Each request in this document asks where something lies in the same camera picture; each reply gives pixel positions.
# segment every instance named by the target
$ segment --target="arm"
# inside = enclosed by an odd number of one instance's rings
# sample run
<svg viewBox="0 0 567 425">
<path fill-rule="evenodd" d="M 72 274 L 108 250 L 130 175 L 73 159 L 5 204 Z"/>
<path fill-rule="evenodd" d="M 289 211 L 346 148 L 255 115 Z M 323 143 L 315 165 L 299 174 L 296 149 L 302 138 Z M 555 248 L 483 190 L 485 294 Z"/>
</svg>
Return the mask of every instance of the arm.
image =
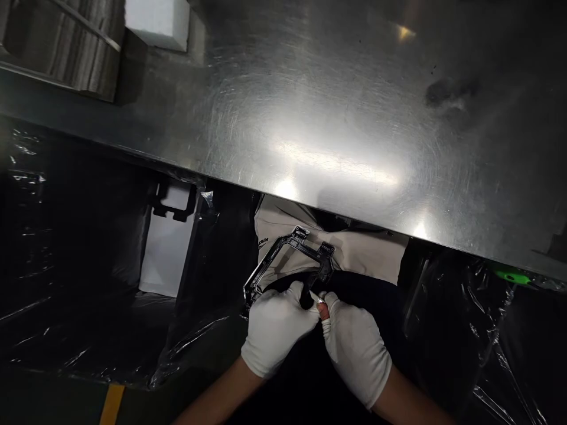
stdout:
<svg viewBox="0 0 567 425">
<path fill-rule="evenodd" d="M 333 292 L 318 304 L 333 366 L 354 395 L 393 425 L 449 425 L 452 418 L 392 364 L 374 317 Z"/>
<path fill-rule="evenodd" d="M 392 365 L 372 411 L 393 425 L 453 425 L 455 421 Z"/>
<path fill-rule="evenodd" d="M 220 424 L 263 383 L 238 357 L 233 365 L 202 393 L 174 422 L 174 425 Z"/>
<path fill-rule="evenodd" d="M 303 284 L 266 291 L 250 309 L 248 336 L 234 364 L 177 418 L 174 425 L 214 425 L 232 413 L 271 377 L 299 338 L 319 321 L 317 308 L 303 310 Z"/>
</svg>

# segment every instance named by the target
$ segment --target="beige garment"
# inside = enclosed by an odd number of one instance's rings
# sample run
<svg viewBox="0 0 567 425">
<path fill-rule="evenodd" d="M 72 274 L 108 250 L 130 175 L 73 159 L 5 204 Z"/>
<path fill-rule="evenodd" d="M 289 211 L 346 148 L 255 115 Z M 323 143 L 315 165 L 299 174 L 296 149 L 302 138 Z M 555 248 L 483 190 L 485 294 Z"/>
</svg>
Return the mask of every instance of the beige garment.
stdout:
<svg viewBox="0 0 567 425">
<path fill-rule="evenodd" d="M 408 237 L 388 232 L 343 230 L 326 232 L 315 222 L 309 208 L 265 195 L 256 212 L 258 261 L 266 255 L 280 236 L 293 232 L 296 225 L 309 230 L 306 245 L 318 249 L 325 241 L 335 247 L 335 270 L 355 272 L 397 284 L 400 262 L 408 245 Z M 260 281 L 263 289 L 275 280 L 289 274 L 317 270 L 318 265 L 289 245 L 284 245 Z"/>
</svg>

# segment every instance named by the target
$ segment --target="white fabric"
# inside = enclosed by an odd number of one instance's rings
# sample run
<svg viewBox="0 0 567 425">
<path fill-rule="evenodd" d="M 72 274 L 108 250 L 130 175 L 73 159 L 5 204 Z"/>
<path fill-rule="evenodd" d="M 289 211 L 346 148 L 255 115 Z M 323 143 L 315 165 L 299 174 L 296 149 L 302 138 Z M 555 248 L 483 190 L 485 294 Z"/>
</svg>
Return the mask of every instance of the white fabric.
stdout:
<svg viewBox="0 0 567 425">
<path fill-rule="evenodd" d="M 355 272 L 397 284 L 400 262 L 408 245 L 402 234 L 373 231 L 325 232 L 315 222 L 309 208 L 265 195 L 255 216 L 258 235 L 258 261 L 280 236 L 292 233 L 296 225 L 309 230 L 306 245 L 317 249 L 325 241 L 335 247 L 336 270 Z M 290 246 L 284 246 L 260 281 L 260 287 L 288 274 L 316 270 L 318 265 Z"/>
<path fill-rule="evenodd" d="M 309 310 L 299 305 L 303 283 L 293 282 L 287 291 L 266 291 L 250 309 L 248 336 L 241 356 L 260 378 L 271 377 L 299 338 L 319 321 L 315 304 Z"/>
<path fill-rule="evenodd" d="M 322 322 L 323 337 L 335 370 L 348 389 L 371 409 L 382 393 L 392 359 L 374 317 L 346 304 L 334 292 L 320 294 L 330 317 Z"/>
</svg>

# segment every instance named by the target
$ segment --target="green object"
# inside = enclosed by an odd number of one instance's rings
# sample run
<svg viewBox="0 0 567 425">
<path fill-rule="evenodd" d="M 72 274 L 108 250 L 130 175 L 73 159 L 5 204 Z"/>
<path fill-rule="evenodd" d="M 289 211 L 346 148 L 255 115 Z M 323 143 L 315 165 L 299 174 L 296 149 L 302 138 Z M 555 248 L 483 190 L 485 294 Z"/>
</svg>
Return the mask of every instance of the green object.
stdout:
<svg viewBox="0 0 567 425">
<path fill-rule="evenodd" d="M 507 280 L 510 283 L 529 285 L 531 282 L 530 278 L 525 275 L 524 271 L 515 267 L 506 266 L 505 264 L 496 263 L 495 261 L 490 261 L 488 266 L 490 270 L 496 274 L 496 276 Z"/>
</svg>

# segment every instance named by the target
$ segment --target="dark stain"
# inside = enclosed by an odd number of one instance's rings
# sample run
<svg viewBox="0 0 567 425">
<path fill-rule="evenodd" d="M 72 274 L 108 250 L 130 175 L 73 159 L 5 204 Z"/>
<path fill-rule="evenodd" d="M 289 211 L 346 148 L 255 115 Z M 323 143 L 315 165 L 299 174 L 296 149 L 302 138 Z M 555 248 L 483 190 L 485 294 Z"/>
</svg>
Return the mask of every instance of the dark stain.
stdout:
<svg viewBox="0 0 567 425">
<path fill-rule="evenodd" d="M 474 97 L 479 89 L 480 84 L 476 77 L 466 80 L 440 79 L 425 91 L 425 103 L 429 107 L 437 108 L 461 98 Z"/>
</svg>

